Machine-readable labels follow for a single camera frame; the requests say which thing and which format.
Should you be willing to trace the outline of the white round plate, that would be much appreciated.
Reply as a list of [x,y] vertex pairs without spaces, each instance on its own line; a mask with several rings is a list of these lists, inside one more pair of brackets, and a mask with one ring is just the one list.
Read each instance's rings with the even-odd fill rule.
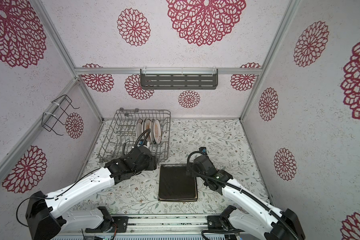
[[136,121],[135,131],[136,131],[136,137],[138,138],[143,132],[143,120],[142,119],[138,119]]
[[154,139],[157,145],[159,145],[162,141],[162,130],[159,120],[154,121]]
[[151,138],[151,144],[152,145],[155,145],[156,144],[156,140],[155,140],[155,136],[154,136],[154,130],[155,128],[155,120],[154,119],[151,119],[151,122],[150,122],[150,138]]
[[[143,131],[146,131],[146,130],[148,130],[148,129],[151,128],[151,120],[150,120],[150,119],[144,119],[144,121],[143,121],[143,128],[144,128]],[[151,140],[150,133],[146,133],[146,137],[147,137],[147,141],[148,141],[149,143],[151,143],[152,140]]]

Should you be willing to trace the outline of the white square plate black rim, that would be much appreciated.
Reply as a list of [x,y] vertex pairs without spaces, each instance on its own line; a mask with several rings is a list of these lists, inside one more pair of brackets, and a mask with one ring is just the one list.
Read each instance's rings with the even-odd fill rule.
[[158,200],[161,202],[196,202],[198,200],[197,194],[184,194],[184,193],[173,193],[173,194],[158,194]]

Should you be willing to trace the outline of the floral patterned rectangular plate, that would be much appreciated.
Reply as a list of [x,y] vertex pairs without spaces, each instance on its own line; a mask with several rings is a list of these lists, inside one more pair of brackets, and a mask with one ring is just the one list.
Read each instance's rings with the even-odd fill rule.
[[179,196],[158,196],[158,200],[161,202],[196,202],[198,200],[198,196],[193,198]]

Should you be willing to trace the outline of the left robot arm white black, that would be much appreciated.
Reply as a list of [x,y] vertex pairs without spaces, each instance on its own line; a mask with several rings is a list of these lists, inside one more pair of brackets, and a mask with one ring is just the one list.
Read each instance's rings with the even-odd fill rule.
[[113,187],[143,171],[157,168],[157,158],[143,146],[110,160],[78,182],[61,190],[31,195],[26,211],[26,221],[33,240],[51,240],[61,231],[86,229],[90,233],[103,233],[112,229],[114,219],[106,207],[89,211],[70,209],[91,195]]

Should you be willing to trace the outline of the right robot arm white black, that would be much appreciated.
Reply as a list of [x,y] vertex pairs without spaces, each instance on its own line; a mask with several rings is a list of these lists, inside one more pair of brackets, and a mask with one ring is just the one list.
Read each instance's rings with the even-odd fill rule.
[[199,177],[210,190],[239,205],[239,209],[227,208],[221,215],[222,225],[231,226],[228,233],[245,232],[259,240],[304,240],[306,238],[297,214],[266,203],[243,187],[238,180],[224,170],[218,170],[208,154],[195,151],[188,155],[190,175]]

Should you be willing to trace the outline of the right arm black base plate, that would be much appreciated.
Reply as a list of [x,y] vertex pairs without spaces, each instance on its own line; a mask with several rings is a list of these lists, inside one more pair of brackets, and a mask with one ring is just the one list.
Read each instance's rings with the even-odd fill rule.
[[246,232],[243,220],[246,215],[238,208],[229,205],[220,215],[207,216],[207,230],[202,234],[236,234]]

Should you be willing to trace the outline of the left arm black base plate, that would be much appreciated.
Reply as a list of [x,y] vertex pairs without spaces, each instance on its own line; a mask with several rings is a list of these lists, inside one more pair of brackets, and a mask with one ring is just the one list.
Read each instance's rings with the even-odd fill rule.
[[129,217],[109,217],[95,229],[86,228],[85,233],[125,233],[128,226]]

